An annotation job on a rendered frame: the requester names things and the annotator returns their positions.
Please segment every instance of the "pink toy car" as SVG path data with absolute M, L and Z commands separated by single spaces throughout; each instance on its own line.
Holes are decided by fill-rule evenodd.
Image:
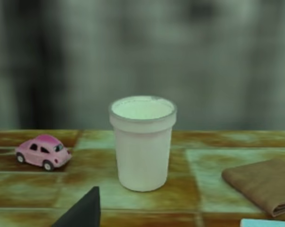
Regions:
M 50 135 L 40 135 L 22 143 L 15 153 L 18 162 L 42 166 L 46 171 L 63 166 L 72 157 L 70 151 Z

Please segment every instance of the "tiled surface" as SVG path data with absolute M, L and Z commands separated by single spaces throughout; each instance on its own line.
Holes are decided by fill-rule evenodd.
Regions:
M 13 154 L 42 133 L 72 148 L 72 160 L 53 173 L 20 165 Z M 50 226 L 94 185 L 102 227 L 239 227 L 242 218 L 272 219 L 229 187 L 221 171 L 274 157 L 285 160 L 285 131 L 175 131 L 168 181 L 137 193 L 118 181 L 111 131 L 0 131 L 0 226 Z

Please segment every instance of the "cup body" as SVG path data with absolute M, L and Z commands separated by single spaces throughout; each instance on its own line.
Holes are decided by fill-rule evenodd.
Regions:
M 132 96 L 115 101 L 109 111 L 120 183 L 138 192 L 163 186 L 176 106 L 160 97 Z

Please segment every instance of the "tire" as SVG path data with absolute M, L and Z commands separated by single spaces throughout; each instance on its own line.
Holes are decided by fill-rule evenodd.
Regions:
M 43 162 L 43 168 L 48 172 L 51 172 L 54 170 L 54 166 L 53 166 L 52 162 L 50 162 L 48 160 L 45 160 Z
M 25 157 L 19 152 L 16 154 L 16 160 L 19 163 L 25 163 L 26 162 Z

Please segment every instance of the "folded brown cloth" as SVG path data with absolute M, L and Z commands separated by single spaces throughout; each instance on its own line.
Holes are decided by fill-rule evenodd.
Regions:
M 285 162 L 279 159 L 228 168 L 223 179 L 273 217 L 285 213 Z

